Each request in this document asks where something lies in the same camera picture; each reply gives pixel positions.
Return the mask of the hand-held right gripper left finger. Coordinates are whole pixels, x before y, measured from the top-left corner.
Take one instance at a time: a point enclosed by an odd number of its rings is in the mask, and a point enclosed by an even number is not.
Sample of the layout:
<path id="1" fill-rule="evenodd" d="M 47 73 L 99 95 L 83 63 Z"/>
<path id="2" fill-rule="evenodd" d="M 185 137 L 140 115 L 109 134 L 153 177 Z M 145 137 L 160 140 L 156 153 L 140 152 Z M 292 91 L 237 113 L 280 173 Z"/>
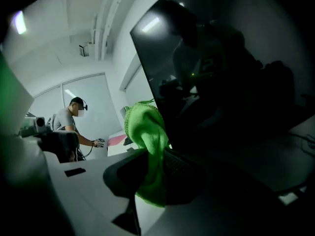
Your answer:
<path id="1" fill-rule="evenodd" d="M 135 192 L 143 178 L 131 167 L 141 151 L 60 163 L 44 152 L 50 179 L 76 236 L 139 236 Z"/>

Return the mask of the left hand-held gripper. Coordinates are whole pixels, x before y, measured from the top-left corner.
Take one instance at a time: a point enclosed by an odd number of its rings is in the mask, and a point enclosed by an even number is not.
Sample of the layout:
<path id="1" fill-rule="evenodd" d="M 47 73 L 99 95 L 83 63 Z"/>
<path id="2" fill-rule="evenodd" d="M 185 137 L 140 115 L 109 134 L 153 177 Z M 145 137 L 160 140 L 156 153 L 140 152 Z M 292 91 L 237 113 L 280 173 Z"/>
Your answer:
<path id="1" fill-rule="evenodd" d="M 44 117 L 25 117 L 19 130 L 19 136 L 29 137 L 51 131 Z"/>

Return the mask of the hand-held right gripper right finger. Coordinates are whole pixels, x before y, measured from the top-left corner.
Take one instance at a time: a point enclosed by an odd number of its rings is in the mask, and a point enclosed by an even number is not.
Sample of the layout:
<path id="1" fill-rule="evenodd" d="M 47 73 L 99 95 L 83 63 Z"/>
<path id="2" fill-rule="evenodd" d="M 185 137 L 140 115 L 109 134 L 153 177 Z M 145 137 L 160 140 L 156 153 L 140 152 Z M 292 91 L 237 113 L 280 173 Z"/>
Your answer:
<path id="1" fill-rule="evenodd" d="M 307 201 L 285 205 L 241 169 L 168 149 L 165 210 L 149 236 L 307 236 Z"/>

